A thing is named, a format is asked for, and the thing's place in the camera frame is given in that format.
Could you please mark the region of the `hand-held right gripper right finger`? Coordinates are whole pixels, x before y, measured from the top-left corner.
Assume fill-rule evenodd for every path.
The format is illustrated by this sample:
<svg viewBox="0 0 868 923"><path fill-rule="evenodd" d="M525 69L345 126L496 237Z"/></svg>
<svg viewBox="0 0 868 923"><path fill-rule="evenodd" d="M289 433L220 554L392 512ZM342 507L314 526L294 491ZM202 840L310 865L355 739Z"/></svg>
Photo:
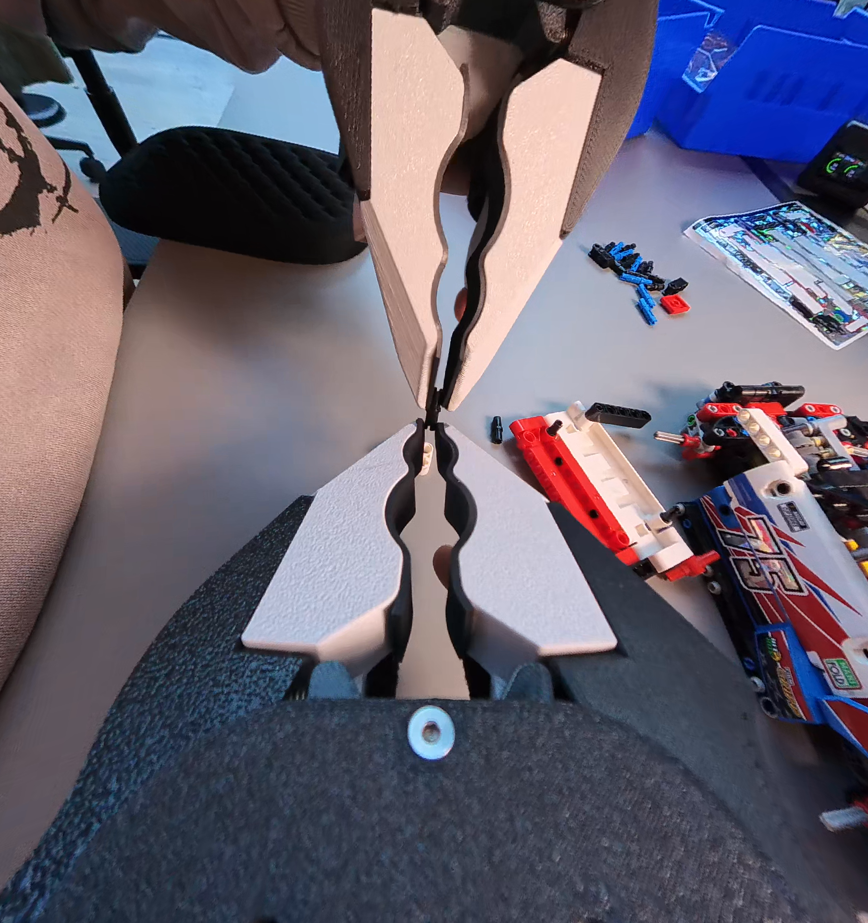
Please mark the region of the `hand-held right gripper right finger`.
<svg viewBox="0 0 868 923"><path fill-rule="evenodd" d="M456 532L446 619L457 654L508 681L524 663L613 650L546 499L450 424L436 426L436 451Z"/></svg>

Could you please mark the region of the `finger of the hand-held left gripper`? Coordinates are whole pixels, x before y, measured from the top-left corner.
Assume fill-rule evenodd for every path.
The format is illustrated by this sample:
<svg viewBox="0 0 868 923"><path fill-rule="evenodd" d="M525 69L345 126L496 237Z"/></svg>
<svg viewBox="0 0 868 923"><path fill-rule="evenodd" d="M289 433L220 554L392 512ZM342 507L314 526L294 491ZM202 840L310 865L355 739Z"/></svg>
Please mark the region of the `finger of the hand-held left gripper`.
<svg viewBox="0 0 868 923"><path fill-rule="evenodd" d="M448 257L438 196L466 128L465 75L421 17L375 8L371 40L371 190L362 221L399 361L425 406Z"/></svg>
<svg viewBox="0 0 868 923"><path fill-rule="evenodd" d="M601 75L558 59L510 93L497 121L500 205L489 205L495 229L482 238L479 295L467 283L463 321L451 343L451 381L442 405L455 411L494 358L561 245L566 214Z"/></svg>

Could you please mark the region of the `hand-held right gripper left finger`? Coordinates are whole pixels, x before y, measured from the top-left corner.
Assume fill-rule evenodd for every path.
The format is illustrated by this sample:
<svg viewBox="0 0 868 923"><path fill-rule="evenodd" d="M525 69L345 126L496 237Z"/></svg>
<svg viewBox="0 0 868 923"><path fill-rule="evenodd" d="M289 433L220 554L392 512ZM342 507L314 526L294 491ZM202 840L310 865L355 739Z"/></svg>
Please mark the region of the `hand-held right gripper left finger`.
<svg viewBox="0 0 868 923"><path fill-rule="evenodd" d="M318 490L241 635L246 648L341 662L351 675L402 661L413 601L401 533L424 444L424 424L408 424Z"/></svg>

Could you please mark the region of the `person's left forearm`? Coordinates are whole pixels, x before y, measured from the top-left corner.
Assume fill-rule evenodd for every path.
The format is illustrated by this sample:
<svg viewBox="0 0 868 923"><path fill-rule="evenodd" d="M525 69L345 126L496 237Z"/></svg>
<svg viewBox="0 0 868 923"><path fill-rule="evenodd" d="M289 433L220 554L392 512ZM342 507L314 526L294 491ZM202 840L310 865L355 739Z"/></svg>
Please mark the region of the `person's left forearm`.
<svg viewBox="0 0 868 923"><path fill-rule="evenodd" d="M73 49L140 52L163 31L258 74L285 56L322 68L317 2L311 1L48 1L50 34Z"/></svg>

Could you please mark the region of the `red white lego subassembly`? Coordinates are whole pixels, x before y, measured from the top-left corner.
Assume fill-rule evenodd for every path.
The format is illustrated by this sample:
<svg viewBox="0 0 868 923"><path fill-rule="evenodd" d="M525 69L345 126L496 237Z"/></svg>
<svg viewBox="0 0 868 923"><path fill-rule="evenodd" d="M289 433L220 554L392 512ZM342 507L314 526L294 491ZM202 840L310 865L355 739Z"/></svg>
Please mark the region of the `red white lego subassembly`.
<svg viewBox="0 0 868 923"><path fill-rule="evenodd" d="M563 412L514 421L510 431L547 497L620 562L644 579L702 576L718 552L694 553L676 526L683 507L660 504L604 427L642 428L650 421L644 410L576 401Z"/></svg>

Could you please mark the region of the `Lego instruction booklet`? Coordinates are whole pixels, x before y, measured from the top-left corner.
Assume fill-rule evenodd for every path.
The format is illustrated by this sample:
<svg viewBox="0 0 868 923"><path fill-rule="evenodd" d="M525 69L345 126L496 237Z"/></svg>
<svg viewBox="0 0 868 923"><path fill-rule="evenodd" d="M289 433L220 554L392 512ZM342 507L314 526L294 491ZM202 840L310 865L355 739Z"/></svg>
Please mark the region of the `Lego instruction booklet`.
<svg viewBox="0 0 868 923"><path fill-rule="evenodd" d="M868 333L868 245L798 202L685 230L833 350Z"/></svg>

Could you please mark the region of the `blue white lego race car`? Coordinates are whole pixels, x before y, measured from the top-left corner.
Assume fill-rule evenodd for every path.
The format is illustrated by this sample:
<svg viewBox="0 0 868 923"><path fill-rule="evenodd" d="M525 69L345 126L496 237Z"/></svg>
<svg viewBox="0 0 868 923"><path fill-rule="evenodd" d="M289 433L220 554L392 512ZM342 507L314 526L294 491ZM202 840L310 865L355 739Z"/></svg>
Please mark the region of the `blue white lego race car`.
<svg viewBox="0 0 868 923"><path fill-rule="evenodd" d="M868 420L803 386L725 382L655 438L721 482L681 507L762 711L826 727L854 766L830 830L868 830Z"/></svg>

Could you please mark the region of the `blue plastic storage bin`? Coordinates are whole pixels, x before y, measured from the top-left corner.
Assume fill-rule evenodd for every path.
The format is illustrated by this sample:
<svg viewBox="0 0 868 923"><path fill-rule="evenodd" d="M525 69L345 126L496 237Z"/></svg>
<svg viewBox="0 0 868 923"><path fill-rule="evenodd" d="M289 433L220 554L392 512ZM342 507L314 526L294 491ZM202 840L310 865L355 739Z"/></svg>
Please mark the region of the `blue plastic storage bin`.
<svg viewBox="0 0 868 923"><path fill-rule="evenodd" d="M683 148L807 162L841 126L868 124L868 45L758 27L673 104L661 121Z"/></svg>
<svg viewBox="0 0 868 923"><path fill-rule="evenodd" d="M747 2L660 2L658 33L648 82L628 137L643 135L657 124L682 148L732 153L746 76L740 51L748 18ZM738 45L737 51L703 92L683 79L705 35L717 30Z"/></svg>

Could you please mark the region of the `clear plastic bag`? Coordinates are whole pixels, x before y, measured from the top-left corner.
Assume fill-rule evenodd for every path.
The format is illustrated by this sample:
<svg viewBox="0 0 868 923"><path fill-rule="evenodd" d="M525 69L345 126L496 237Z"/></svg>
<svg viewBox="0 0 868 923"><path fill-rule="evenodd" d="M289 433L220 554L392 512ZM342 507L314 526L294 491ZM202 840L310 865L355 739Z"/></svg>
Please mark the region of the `clear plastic bag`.
<svg viewBox="0 0 868 923"><path fill-rule="evenodd" d="M737 49L736 42L723 33L708 32L685 69L684 81L697 92L703 92Z"/></svg>

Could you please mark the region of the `cluster of blue black pegs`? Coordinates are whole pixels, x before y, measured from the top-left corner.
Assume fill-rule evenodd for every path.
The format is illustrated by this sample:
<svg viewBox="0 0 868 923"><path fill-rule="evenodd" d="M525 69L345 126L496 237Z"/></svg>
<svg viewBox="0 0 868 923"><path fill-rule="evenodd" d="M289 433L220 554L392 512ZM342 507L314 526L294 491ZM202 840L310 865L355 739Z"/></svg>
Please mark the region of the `cluster of blue black pegs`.
<svg viewBox="0 0 868 923"><path fill-rule="evenodd" d="M634 288L637 310L650 327L657 324L656 309L661 308L658 302L662 294L681 294L684 298L689 284L682 277L667 280L659 276L654 262L644 260L635 244L593 244L587 250L587 256L599 268L613 272L622 282Z"/></svg>

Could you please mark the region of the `black office chair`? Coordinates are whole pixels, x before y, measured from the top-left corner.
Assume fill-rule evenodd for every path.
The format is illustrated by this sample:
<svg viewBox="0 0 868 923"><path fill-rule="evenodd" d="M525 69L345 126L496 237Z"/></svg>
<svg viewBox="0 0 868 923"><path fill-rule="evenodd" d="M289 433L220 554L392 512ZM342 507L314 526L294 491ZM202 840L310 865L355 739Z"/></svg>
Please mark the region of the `black office chair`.
<svg viewBox="0 0 868 923"><path fill-rule="evenodd" d="M209 126L139 142L93 53L48 47L75 63L120 159L105 168L86 144L51 143L83 153L82 172L97 183L116 231L307 266L342 263L366 249L354 230L355 191L341 153Z"/></svg>

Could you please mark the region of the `black display device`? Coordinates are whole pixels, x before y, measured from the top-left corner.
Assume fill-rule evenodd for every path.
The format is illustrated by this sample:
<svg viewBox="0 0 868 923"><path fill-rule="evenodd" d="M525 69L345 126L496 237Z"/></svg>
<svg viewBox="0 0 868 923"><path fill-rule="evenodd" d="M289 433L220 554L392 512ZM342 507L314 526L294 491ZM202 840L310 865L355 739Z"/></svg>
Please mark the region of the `black display device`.
<svg viewBox="0 0 868 923"><path fill-rule="evenodd" d="M864 207L868 203L868 124L851 120L839 127L797 183L846 208Z"/></svg>

